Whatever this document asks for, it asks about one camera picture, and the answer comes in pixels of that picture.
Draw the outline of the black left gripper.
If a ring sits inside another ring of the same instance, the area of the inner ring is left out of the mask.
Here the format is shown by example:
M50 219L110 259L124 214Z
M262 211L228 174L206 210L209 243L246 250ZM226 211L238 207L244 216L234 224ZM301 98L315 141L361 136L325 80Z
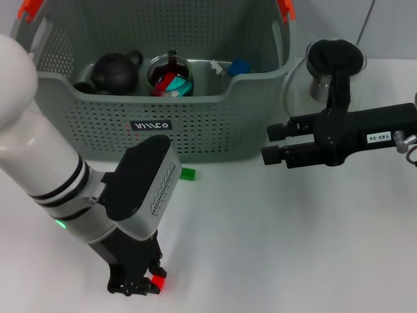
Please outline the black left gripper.
M144 241L130 237L115 228L101 241L90 247L109 265L108 292L125 296L159 295L161 288L145 274L166 278L167 272L160 266L162 251L157 232Z

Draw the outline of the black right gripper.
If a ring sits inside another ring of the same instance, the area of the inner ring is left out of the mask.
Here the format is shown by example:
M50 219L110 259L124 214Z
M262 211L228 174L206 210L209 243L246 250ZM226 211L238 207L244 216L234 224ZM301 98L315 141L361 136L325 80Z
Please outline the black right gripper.
M269 125L266 131L270 142L277 142L313 134L313 126L316 143L263 147L265 165L285 162L288 169L339 166L357 152L394 147L396 132L416 133L416 107L406 103L347 113L332 110L291 117L285 125Z

